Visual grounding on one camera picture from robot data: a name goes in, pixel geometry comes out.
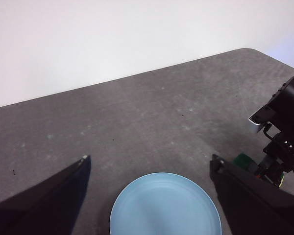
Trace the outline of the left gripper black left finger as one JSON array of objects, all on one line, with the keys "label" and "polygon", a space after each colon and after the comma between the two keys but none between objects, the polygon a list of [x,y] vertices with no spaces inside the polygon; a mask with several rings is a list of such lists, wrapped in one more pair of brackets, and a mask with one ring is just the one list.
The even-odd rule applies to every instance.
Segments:
[{"label": "left gripper black left finger", "polygon": [[0,235],[70,235],[84,202],[90,156],[0,202]]}]

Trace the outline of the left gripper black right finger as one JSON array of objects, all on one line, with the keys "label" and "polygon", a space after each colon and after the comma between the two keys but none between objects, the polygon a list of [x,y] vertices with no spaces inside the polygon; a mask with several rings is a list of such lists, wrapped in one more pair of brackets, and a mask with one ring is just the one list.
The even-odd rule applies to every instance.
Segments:
[{"label": "left gripper black right finger", "polygon": [[294,235],[294,195],[213,155],[210,178],[234,235]]}]

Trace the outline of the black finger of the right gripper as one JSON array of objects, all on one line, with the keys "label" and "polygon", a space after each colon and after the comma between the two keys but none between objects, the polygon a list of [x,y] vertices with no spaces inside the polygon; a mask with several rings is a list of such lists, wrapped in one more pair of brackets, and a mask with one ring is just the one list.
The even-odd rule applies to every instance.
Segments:
[{"label": "black finger of the right gripper", "polygon": [[270,156],[265,156],[259,164],[252,161],[247,171],[269,184],[282,184],[282,165]]}]

